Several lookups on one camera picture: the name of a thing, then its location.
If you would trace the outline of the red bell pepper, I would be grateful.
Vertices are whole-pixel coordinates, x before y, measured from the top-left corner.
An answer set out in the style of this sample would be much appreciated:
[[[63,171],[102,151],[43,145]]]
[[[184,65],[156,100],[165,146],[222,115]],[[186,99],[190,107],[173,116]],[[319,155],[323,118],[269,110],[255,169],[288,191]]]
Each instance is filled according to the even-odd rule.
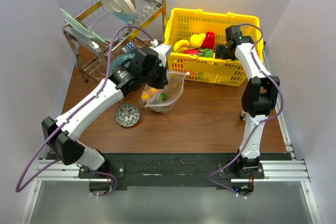
[[[202,48],[213,49],[215,45],[215,34],[211,31],[206,33],[206,37],[202,43]]]

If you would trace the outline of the green leafy vegetable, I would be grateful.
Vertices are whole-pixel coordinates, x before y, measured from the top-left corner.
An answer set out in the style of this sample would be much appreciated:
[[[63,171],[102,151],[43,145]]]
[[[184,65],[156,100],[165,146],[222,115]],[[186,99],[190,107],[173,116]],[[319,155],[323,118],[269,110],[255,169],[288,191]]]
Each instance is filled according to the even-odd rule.
[[[162,102],[165,102],[167,100],[167,95],[165,93],[161,93],[159,96],[158,96],[158,101],[159,103],[162,103]]]

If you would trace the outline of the clear zip top bag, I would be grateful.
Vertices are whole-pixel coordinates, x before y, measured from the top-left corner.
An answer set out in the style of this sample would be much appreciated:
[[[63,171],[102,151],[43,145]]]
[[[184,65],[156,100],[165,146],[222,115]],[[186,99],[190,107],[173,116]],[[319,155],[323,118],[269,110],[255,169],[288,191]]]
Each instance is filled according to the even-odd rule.
[[[158,113],[166,113],[182,96],[185,79],[189,72],[182,73],[168,70],[166,73],[168,84],[163,89],[155,89],[146,85],[139,99],[139,104]]]

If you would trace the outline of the yellow pear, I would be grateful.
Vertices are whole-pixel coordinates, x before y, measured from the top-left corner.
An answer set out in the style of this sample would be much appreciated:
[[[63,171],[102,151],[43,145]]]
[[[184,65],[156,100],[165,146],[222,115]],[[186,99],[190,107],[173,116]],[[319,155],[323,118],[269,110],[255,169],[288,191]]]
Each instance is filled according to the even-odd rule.
[[[205,33],[201,33],[201,34],[193,34],[190,37],[190,44],[193,48],[201,48],[204,40],[206,38],[206,34]]]

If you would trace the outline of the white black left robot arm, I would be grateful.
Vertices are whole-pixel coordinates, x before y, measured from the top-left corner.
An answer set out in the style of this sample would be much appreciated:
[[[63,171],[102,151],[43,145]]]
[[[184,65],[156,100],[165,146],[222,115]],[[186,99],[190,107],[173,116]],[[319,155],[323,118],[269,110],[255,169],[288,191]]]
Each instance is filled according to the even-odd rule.
[[[139,49],[132,59],[115,66],[106,79],[68,112],[42,121],[44,138],[64,165],[85,166],[97,178],[108,174],[107,159],[97,149],[80,143],[81,134],[106,109],[141,85],[164,88],[168,83],[166,60],[171,52],[172,47],[166,44]]]

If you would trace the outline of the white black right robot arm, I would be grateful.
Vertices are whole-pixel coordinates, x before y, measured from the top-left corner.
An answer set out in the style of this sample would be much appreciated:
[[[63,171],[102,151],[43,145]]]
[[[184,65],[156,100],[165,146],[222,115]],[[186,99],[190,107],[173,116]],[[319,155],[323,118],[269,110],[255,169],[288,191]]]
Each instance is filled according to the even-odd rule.
[[[248,79],[241,98],[245,114],[244,136],[237,155],[217,172],[232,172],[239,178],[246,178],[259,168],[264,126],[275,109],[280,80],[271,75],[257,56],[256,45],[261,38],[253,41],[250,36],[243,35],[240,28],[241,25],[230,26],[225,33],[226,55],[240,61]]]

